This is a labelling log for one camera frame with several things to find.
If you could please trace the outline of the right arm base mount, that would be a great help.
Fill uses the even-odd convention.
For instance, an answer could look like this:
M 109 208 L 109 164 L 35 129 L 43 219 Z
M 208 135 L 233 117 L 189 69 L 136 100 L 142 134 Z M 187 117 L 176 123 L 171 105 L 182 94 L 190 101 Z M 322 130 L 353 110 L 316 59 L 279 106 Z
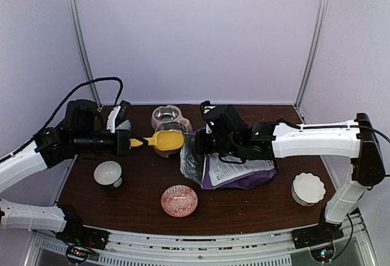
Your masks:
M 351 243 L 353 229 L 346 244 L 341 250 L 336 250 L 335 241 L 344 237 L 344 232 L 338 225 L 314 225 L 295 229 L 291 232 L 295 249 L 310 248 L 310 255 L 315 262 L 332 263 L 345 252 Z

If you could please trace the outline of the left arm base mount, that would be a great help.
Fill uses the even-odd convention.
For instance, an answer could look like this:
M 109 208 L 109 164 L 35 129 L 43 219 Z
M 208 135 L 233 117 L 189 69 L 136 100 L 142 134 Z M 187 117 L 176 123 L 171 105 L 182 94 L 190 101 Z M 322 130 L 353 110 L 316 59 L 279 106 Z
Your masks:
M 109 235 L 103 229 L 83 227 L 80 237 L 66 239 L 66 259 L 71 264 L 80 265 L 89 259 L 98 258 L 99 251 L 105 250 Z

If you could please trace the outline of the purple puppy food bag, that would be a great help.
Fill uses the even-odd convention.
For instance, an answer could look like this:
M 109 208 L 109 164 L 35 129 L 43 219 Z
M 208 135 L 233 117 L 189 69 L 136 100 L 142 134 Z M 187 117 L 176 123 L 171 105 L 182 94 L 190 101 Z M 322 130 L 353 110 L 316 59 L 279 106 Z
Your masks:
M 195 141 L 195 133 L 186 133 L 184 138 Z M 180 152 L 181 174 L 203 190 L 254 189 L 272 182 L 278 171 L 273 160 L 248 160 L 239 164 L 237 158 L 230 156 L 223 162 L 216 153 L 203 156 Z

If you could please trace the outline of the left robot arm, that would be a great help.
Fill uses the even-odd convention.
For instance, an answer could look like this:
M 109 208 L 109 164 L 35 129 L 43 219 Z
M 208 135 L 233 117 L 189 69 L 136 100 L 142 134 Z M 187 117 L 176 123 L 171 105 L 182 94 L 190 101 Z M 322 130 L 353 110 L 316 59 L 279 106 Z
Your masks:
M 128 156 L 130 142 L 147 141 L 131 131 L 126 118 L 130 103 L 122 101 L 104 121 L 98 105 L 87 99 L 70 101 L 56 127 L 43 128 L 15 153 L 1 159 L 1 190 L 26 177 L 55 167 L 78 154 Z M 48 230 L 64 233 L 75 244 L 88 237 L 83 221 L 72 206 L 31 206 L 1 200 L 1 229 Z

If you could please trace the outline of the yellow plastic scoop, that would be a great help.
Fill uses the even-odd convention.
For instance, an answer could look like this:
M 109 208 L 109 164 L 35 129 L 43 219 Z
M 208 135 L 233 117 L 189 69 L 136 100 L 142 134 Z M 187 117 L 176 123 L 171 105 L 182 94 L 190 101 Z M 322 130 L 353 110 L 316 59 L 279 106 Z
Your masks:
M 151 137 L 141 138 L 146 146 L 153 146 L 159 151 L 171 151 L 180 149 L 185 142 L 184 135 L 180 131 L 158 131 Z

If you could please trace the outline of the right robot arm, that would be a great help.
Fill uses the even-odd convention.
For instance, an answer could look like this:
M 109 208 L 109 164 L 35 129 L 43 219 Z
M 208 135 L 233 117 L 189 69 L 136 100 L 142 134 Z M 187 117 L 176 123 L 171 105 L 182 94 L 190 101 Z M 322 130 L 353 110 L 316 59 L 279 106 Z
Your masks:
M 365 113 L 330 124 L 294 124 L 283 118 L 249 126 L 231 105 L 200 106 L 206 127 L 185 136 L 181 170 L 203 167 L 212 157 L 233 166 L 295 156 L 341 156 L 352 172 L 325 205 L 324 220 L 313 228 L 317 242 L 326 242 L 369 188 L 386 177 L 378 135 Z

